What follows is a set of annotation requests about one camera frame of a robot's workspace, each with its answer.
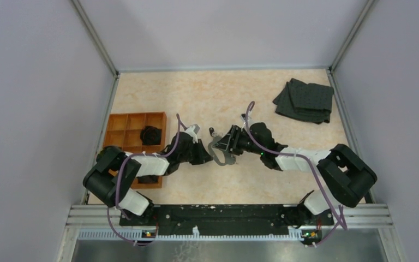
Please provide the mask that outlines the black rosette object in tray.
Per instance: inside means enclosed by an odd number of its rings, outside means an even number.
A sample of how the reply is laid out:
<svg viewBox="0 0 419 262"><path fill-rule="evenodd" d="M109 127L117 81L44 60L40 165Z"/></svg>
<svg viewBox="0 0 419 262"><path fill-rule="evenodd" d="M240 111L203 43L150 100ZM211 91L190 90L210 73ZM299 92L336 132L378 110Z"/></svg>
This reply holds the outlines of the black rosette object in tray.
<svg viewBox="0 0 419 262"><path fill-rule="evenodd" d="M161 144L162 129L154 126L145 126L140 132L140 140L144 146Z"/></svg>

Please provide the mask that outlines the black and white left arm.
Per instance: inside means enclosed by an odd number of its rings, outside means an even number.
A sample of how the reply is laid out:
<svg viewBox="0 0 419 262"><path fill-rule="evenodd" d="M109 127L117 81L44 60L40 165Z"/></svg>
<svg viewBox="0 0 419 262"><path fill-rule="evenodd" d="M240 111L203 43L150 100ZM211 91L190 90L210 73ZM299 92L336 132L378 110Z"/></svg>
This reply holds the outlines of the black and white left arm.
<svg viewBox="0 0 419 262"><path fill-rule="evenodd" d="M182 163L201 165L212 159L201 139L179 132L157 153L129 153L117 146L105 147L82 184L107 207L131 213L133 220L144 226L153 219L153 203L131 188L136 178L168 176Z"/></svg>

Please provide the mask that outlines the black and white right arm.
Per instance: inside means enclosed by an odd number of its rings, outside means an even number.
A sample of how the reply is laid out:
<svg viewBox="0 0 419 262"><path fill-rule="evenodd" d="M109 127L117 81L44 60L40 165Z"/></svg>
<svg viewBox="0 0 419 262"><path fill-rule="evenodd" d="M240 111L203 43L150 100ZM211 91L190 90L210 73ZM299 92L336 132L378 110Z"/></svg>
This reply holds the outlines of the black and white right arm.
<svg viewBox="0 0 419 262"><path fill-rule="evenodd" d="M347 145L330 150L304 150L276 142L265 123L245 129L233 125L216 140L213 148L240 156L245 152L260 156L263 164L277 171L310 172L324 184L308 193L299 203L298 218L305 225L314 224L320 213L343 205L354 208L378 180L376 173Z"/></svg>

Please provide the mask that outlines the orange compartment tray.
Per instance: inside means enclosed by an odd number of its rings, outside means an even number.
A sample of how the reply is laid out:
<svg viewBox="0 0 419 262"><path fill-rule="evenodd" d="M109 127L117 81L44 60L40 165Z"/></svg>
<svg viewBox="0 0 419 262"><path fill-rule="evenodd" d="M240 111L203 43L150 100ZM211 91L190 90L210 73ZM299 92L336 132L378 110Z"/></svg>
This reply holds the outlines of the orange compartment tray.
<svg viewBox="0 0 419 262"><path fill-rule="evenodd" d="M161 144L144 146L140 132L145 126L162 129ZM103 146L118 146L130 153L154 153L164 149L166 140L167 115L165 112L141 112L111 114L104 135Z"/></svg>

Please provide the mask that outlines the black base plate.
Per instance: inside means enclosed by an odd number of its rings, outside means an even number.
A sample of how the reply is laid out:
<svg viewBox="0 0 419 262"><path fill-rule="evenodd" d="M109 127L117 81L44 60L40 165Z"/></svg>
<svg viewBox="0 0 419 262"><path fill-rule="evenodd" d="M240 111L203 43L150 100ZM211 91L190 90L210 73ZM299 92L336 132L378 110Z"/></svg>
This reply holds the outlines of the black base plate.
<svg viewBox="0 0 419 262"><path fill-rule="evenodd" d="M146 215L121 218L123 227L150 226L160 236L190 235L198 228L203 236L286 235L293 229L332 226L330 210L313 215L302 205L155 205Z"/></svg>

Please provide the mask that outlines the folded dark grey cloth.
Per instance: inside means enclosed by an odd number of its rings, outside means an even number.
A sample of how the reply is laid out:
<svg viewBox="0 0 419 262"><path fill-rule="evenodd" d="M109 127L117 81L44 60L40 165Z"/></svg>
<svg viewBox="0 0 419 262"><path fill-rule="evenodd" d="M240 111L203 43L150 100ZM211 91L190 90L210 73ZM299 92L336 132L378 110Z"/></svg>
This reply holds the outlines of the folded dark grey cloth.
<svg viewBox="0 0 419 262"><path fill-rule="evenodd" d="M334 89L330 86L290 79L274 98L275 113L315 124L330 123Z"/></svg>

